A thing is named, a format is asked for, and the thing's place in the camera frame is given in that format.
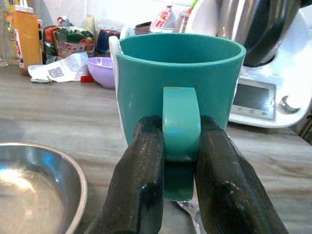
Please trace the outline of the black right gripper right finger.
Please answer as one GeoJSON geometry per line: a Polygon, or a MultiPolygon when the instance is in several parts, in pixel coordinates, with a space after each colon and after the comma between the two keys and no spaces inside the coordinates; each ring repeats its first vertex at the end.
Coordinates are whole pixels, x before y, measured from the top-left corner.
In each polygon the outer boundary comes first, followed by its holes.
{"type": "Polygon", "coordinates": [[[206,233],[288,232],[253,166],[210,116],[201,116],[195,185],[206,233]]]}

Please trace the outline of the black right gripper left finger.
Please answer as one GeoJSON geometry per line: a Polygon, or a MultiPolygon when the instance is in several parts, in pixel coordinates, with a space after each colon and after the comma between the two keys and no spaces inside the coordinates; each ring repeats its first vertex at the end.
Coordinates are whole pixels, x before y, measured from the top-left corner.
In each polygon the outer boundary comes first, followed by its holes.
{"type": "Polygon", "coordinates": [[[162,119],[141,118],[115,166],[101,212],[87,234],[157,234],[164,203],[162,119]]]}

